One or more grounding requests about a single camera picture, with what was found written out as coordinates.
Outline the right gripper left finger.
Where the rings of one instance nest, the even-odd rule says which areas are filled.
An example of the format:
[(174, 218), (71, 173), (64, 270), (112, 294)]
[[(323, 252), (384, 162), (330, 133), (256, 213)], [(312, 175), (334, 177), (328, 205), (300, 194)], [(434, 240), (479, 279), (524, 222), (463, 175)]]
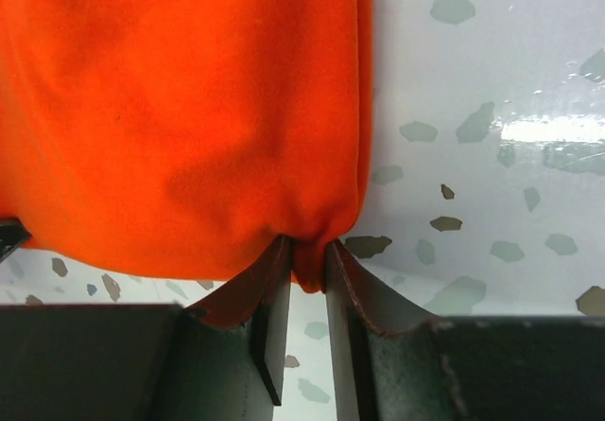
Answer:
[(5, 420), (269, 420), (281, 402), (291, 243), (190, 307), (1, 309)]

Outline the orange t shirt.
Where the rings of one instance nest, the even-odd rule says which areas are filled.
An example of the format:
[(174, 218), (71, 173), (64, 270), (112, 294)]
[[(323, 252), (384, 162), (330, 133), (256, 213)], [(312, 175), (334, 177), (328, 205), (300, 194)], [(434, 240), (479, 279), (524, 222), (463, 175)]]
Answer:
[(34, 249), (323, 290), (364, 201), (372, 0), (1, 0), (1, 214)]

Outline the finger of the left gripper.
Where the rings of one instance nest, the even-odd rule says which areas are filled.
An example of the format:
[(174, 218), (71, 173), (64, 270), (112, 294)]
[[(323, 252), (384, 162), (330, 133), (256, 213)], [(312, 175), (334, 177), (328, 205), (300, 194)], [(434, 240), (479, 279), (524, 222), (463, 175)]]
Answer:
[(0, 262), (4, 262), (20, 246), (31, 238), (31, 234), (18, 219), (0, 221)]

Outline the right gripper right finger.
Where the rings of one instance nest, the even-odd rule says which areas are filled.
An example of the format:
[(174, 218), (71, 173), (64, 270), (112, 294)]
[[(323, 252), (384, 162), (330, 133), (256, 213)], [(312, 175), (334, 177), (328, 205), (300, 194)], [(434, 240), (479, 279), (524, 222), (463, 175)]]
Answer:
[(600, 420), (604, 321), (438, 316), (326, 250), (340, 420)]

